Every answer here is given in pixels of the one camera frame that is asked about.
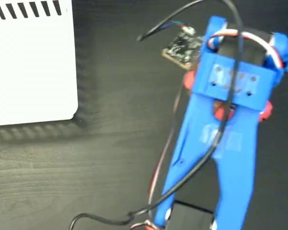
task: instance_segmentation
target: screw hole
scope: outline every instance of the screw hole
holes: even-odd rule
[[[217,71],[217,72],[220,72],[221,70],[222,70],[222,68],[221,68],[220,66],[217,66],[217,67],[216,67],[216,71]]]

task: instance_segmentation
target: black cable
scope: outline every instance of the black cable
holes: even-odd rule
[[[146,34],[142,35],[139,37],[139,41],[144,40],[145,38],[155,34],[158,32],[158,30],[160,29],[160,27],[166,23],[167,21],[169,21],[170,19],[172,19],[174,16],[176,16],[177,14],[181,13],[183,10],[197,4],[200,3],[202,1],[205,0],[196,0],[196,1],[192,1],[188,4],[186,4],[185,6],[179,8],[178,10],[174,11],[170,16],[168,16],[167,18],[165,18],[164,20],[162,20],[160,23],[158,23],[153,29],[151,29],[150,31],[148,31]],[[232,11],[236,24],[237,24],[237,30],[238,30],[238,45],[237,45],[237,50],[236,50],[236,57],[235,57],[235,63],[234,63],[234,68],[233,68],[233,76],[231,78],[231,83],[230,83],[230,89],[228,92],[228,97],[226,100],[226,105],[225,105],[225,113],[222,117],[218,132],[216,134],[216,137],[211,145],[211,147],[209,148],[209,150],[205,153],[205,155],[194,165],[194,167],[176,184],[174,185],[171,189],[169,189],[165,194],[163,194],[154,204],[151,205],[147,205],[143,208],[138,209],[137,211],[134,212],[130,212],[127,215],[127,219],[126,220],[111,220],[111,219],[107,219],[107,218],[103,218],[94,214],[88,214],[88,213],[82,213],[79,214],[78,216],[76,216],[70,225],[70,230],[73,229],[75,223],[77,220],[79,220],[80,218],[90,218],[93,220],[96,220],[98,222],[104,223],[104,224],[109,224],[109,225],[127,225],[129,223],[131,223],[131,221],[133,221],[133,219],[141,214],[144,214],[146,212],[148,212],[149,210],[152,210],[154,208],[156,208],[159,204],[161,204],[163,201],[165,201],[167,198],[169,198],[172,194],[174,194],[177,190],[179,190],[189,179],[192,178],[192,176],[198,172],[210,159],[210,157],[212,156],[212,154],[214,153],[214,151],[216,150],[217,145],[219,144],[219,142],[221,141],[223,134],[224,134],[224,130],[226,127],[226,123],[227,123],[227,118],[230,112],[230,106],[232,104],[233,101],[233,97],[234,97],[234,92],[235,92],[235,84],[236,84],[236,79],[237,79],[237,73],[238,73],[238,69],[239,69],[239,64],[241,62],[241,57],[242,57],[242,52],[243,52],[243,37],[242,37],[242,32],[243,32],[243,22],[242,19],[240,17],[240,14],[236,8],[236,6],[230,1],[230,0],[219,0],[220,2],[226,4],[229,9]]]

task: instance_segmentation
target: wood grain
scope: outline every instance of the wood grain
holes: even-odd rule
[[[0,230],[66,230],[80,212],[115,218],[146,203],[184,72],[160,55],[177,31],[135,39],[184,2],[73,2],[79,110],[72,121],[0,127]],[[288,0],[236,2],[246,24],[288,33]],[[203,32],[211,14],[231,18],[215,3],[180,18]],[[272,118],[259,127],[245,230],[288,229],[288,75],[272,103]],[[214,208],[214,164],[178,197]],[[76,229],[127,228],[81,220]]]

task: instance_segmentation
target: red white wire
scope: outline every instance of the red white wire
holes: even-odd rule
[[[208,39],[208,42],[207,42],[208,47],[210,49],[214,49],[213,39],[215,38],[215,36],[237,36],[237,35],[238,35],[238,31],[235,30],[235,29],[219,30],[215,34],[213,34],[211,38]],[[268,42],[263,40],[261,37],[259,37],[257,35],[254,35],[254,34],[252,34],[250,32],[246,32],[246,31],[242,32],[242,36],[244,38],[253,40],[253,41],[257,42],[258,44],[260,44],[267,51],[267,54],[271,55],[271,57],[272,57],[272,59],[273,59],[273,61],[275,63],[275,66],[278,69],[283,69],[284,68],[283,61],[282,61],[282,58],[280,57],[279,53]]]
[[[146,220],[144,222],[141,222],[141,223],[136,223],[136,224],[133,224],[131,227],[130,227],[130,230],[134,230],[138,227],[141,227],[141,226],[145,226],[146,229],[150,230],[159,230],[157,226],[155,226],[152,222],[150,222],[150,220]]]

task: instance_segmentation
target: dark wooden table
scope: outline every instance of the dark wooden table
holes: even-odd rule
[[[79,212],[120,217],[146,203],[184,72],[160,55],[177,30],[142,43],[135,39],[183,3],[74,1],[79,111],[72,121],[0,127],[0,230],[66,230]],[[288,0],[236,3],[245,24],[288,34]],[[178,19],[202,33],[211,14],[232,19],[213,1]],[[288,75],[271,100],[274,114],[258,130],[256,183],[245,230],[288,230]],[[178,197],[213,209],[214,164]],[[84,219],[76,229],[128,228]]]

